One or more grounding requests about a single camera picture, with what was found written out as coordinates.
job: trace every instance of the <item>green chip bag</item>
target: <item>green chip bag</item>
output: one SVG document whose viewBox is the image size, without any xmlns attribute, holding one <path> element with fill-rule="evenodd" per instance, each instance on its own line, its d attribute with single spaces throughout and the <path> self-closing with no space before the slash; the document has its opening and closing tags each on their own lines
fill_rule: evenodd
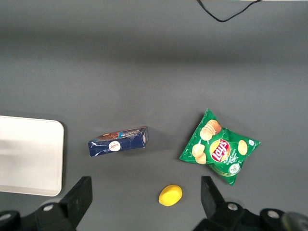
<svg viewBox="0 0 308 231">
<path fill-rule="evenodd" d="M 208 109 L 180 160 L 209 165 L 226 182 L 233 185 L 245 159 L 259 145 L 259 141 L 222 128 Z"/>
</svg>

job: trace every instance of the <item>toy lemon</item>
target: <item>toy lemon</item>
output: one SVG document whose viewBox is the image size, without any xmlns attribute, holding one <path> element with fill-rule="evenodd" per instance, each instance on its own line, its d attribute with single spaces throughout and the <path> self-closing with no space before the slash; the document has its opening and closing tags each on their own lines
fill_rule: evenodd
<svg viewBox="0 0 308 231">
<path fill-rule="evenodd" d="M 165 187 L 159 195 L 158 201 L 164 206 L 172 206 L 182 197 L 180 186 L 172 184 Z"/>
</svg>

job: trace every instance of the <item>blue box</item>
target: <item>blue box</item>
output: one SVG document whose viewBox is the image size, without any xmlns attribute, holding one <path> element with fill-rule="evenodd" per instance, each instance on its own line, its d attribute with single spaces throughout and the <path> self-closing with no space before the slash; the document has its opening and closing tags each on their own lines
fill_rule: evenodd
<svg viewBox="0 0 308 231">
<path fill-rule="evenodd" d="M 140 127 L 103 134 L 88 142 L 90 156 L 144 148 L 148 141 L 148 128 Z"/>
</svg>

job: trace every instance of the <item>cable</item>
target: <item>cable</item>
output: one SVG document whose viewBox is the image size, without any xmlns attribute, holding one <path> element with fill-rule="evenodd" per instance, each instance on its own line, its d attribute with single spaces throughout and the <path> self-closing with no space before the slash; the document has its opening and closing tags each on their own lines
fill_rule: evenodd
<svg viewBox="0 0 308 231">
<path fill-rule="evenodd" d="M 201 2 L 201 0 L 197 0 L 197 2 L 200 4 L 200 6 L 201 6 L 202 8 L 203 8 L 212 18 L 214 18 L 216 21 L 218 21 L 218 22 L 220 22 L 220 23 L 224 23 L 224 22 L 226 22 L 226 21 L 229 21 L 230 19 L 234 18 L 235 16 L 238 16 L 239 14 L 243 13 L 243 12 L 244 12 L 245 10 L 247 10 L 248 7 L 250 7 L 251 5 L 253 5 L 253 4 L 257 3 L 257 2 L 260 2 L 260 1 L 262 1 L 262 0 L 253 1 L 253 2 L 250 3 L 248 6 L 246 6 L 245 9 L 243 9 L 242 11 L 236 13 L 235 15 L 231 16 L 230 18 L 227 18 L 227 19 L 225 19 L 225 20 L 221 20 L 221 19 L 219 19 L 219 18 L 216 18 L 214 15 L 212 15 L 211 12 L 208 11 L 208 10 L 205 8 L 205 6 L 204 6 L 203 3 Z"/>
</svg>

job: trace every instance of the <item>white tray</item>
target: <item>white tray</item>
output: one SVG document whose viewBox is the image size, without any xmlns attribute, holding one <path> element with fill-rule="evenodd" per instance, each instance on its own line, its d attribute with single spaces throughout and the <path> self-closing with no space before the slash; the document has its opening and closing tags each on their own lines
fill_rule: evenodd
<svg viewBox="0 0 308 231">
<path fill-rule="evenodd" d="M 58 195 L 63 140 L 58 121 L 0 116 L 0 191 Z"/>
</svg>

